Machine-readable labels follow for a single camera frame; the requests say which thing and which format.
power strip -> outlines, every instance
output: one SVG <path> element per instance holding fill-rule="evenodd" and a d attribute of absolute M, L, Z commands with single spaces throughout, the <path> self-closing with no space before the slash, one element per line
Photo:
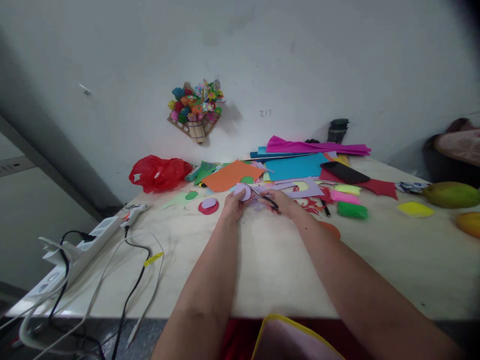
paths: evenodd
<path fill-rule="evenodd" d="M 95 255 L 104 247 L 114 232 L 120 227 L 123 219 L 120 216 L 107 217 L 94 228 L 90 235 L 96 236 L 92 241 L 81 241 L 76 248 L 70 245 L 74 251 L 74 259 L 70 263 L 68 275 L 68 286 L 70 286 L 80 273 L 92 261 Z M 47 261 L 57 258 L 59 250 L 50 251 L 43 258 Z M 44 296 L 57 288 L 57 285 L 64 280 L 65 265 L 55 266 L 25 297 Z"/>

red plastic bag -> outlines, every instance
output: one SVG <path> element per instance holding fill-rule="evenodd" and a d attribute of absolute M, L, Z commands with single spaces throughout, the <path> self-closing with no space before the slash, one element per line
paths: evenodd
<path fill-rule="evenodd" d="M 182 159 L 165 160 L 148 155 L 133 165 L 128 179 L 134 185 L 143 186 L 143 191 L 148 194 L 175 188 L 191 171 L 192 165 Z"/>

floor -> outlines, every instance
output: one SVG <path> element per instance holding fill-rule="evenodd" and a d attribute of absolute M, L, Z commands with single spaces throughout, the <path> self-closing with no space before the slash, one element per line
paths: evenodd
<path fill-rule="evenodd" d="M 66 319 L 59 321 L 61 324 L 75 325 L 78 320 Z M 138 329 L 135 340 L 127 347 L 127 340 L 136 323 L 136 320 L 127 320 L 122 328 L 120 343 L 118 347 L 117 360 L 148 360 L 154 350 L 155 344 L 167 323 L 166 320 L 145 319 Z M 35 319 L 32 321 L 32 327 L 40 326 L 38 333 L 50 333 L 45 326 L 44 319 Z M 442 331 L 448 334 L 469 354 L 468 359 L 480 359 L 480 344 L 478 338 L 480 335 L 480 322 L 451 322 L 438 321 L 435 323 Z M 117 319 L 90 319 L 86 323 L 87 333 L 97 338 L 102 343 L 102 349 L 105 358 L 110 360 L 112 357 L 113 346 L 115 344 L 115 334 L 118 330 Z M 20 346 L 12 349 L 8 344 L 18 335 L 20 323 L 17 323 L 6 334 L 0 334 L 0 358 L 9 360 L 32 360 L 39 351 L 26 346 Z M 84 349 L 94 350 L 94 345 L 85 344 Z M 72 360 L 72 356 L 48 354 L 42 357 L 44 360 Z"/>

scissors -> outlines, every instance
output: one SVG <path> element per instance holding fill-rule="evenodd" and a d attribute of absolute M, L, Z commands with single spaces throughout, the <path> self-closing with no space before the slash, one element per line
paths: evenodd
<path fill-rule="evenodd" d="M 275 211 L 278 211 L 278 210 L 279 210 L 279 206 L 278 206 L 277 203 L 276 203 L 275 201 L 273 201 L 271 198 L 269 198 L 269 197 L 266 196 L 266 195 L 265 195 L 265 196 L 260 195 L 260 194 L 259 194 L 257 191 L 255 191 L 254 188 L 251 187 L 250 185 L 248 185 L 248 187 L 250 188 L 250 190 L 252 190 L 255 194 L 257 194 L 257 195 L 258 195 L 259 197 L 261 197 L 262 199 L 265 199 L 265 200 L 271 202 L 273 210 L 275 210 Z"/>

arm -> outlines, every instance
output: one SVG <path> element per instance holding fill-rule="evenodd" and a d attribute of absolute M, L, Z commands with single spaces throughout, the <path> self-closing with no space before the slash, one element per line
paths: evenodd
<path fill-rule="evenodd" d="M 281 191 L 262 193 L 266 194 L 295 223 L 333 306 L 374 359 L 461 356 L 460 349 L 448 336 L 312 215 Z"/>
<path fill-rule="evenodd" d="M 238 220 L 245 190 L 231 193 L 153 350 L 152 360 L 215 359 L 230 316 L 237 277 Z"/>

